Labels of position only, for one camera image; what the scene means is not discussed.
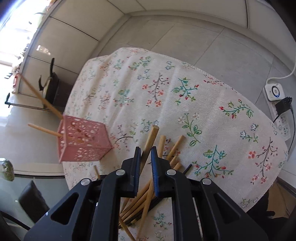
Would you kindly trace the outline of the pink perforated utensil holder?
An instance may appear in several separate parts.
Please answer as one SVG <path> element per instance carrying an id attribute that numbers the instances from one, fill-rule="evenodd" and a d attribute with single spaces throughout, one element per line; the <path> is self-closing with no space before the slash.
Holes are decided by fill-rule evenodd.
<path id="1" fill-rule="evenodd" d="M 64 115 L 58 127 L 59 162 L 99 161 L 112 148 L 105 124 Z"/>

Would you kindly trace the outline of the bag of green vegetables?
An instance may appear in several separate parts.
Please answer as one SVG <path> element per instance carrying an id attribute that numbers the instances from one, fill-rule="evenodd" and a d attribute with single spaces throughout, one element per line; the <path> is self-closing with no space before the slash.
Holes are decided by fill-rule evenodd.
<path id="1" fill-rule="evenodd" d="M 0 175 L 1 178 L 7 181 L 14 181 L 15 173 L 12 163 L 5 158 L 0 159 Z"/>

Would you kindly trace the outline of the floral tablecloth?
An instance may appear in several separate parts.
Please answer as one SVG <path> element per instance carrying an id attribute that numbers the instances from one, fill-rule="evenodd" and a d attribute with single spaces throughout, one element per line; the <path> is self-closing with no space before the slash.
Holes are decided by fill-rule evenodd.
<path id="1" fill-rule="evenodd" d="M 105 124 L 113 149 L 97 162 L 64 162 L 69 188 L 108 174 L 144 147 L 153 126 L 166 136 L 163 155 L 177 141 L 177 160 L 187 177 L 212 179 L 270 240 L 285 223 L 263 204 L 288 157 L 273 122 L 229 85 L 180 60 L 140 48 L 120 48 L 88 60 L 65 113 Z"/>

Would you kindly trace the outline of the black wok with lid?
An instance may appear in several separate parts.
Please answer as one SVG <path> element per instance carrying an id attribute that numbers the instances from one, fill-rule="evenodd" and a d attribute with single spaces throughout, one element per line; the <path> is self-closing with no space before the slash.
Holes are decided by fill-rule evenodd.
<path id="1" fill-rule="evenodd" d="M 50 64 L 50 75 L 47 78 L 44 86 L 42 85 L 41 79 L 42 76 L 39 77 L 38 85 L 39 90 L 42 92 L 42 97 L 46 99 L 50 104 L 55 104 L 56 102 L 56 94 L 59 87 L 60 79 L 57 74 L 53 71 L 55 58 L 52 58 Z"/>

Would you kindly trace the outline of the black plug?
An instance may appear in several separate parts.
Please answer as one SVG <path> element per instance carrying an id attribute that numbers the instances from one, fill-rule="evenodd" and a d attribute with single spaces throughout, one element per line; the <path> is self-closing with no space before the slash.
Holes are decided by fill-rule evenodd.
<path id="1" fill-rule="evenodd" d="M 292 111 L 292 97 L 285 97 L 280 100 L 276 105 L 275 109 L 277 112 L 276 118 L 273 120 L 273 123 L 280 117 L 281 114 L 285 113 L 288 110 Z"/>

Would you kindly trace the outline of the white power strip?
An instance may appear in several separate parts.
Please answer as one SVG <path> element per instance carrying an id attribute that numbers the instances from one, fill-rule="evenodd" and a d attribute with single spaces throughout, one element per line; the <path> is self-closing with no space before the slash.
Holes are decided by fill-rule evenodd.
<path id="1" fill-rule="evenodd" d="M 283 88 L 279 83 L 266 84 L 263 88 L 263 93 L 271 112 L 272 121 L 278 117 L 274 123 L 277 132 L 285 141 L 287 141 L 291 138 L 287 115 L 286 113 L 279 115 L 275 107 L 280 100 L 285 98 Z"/>

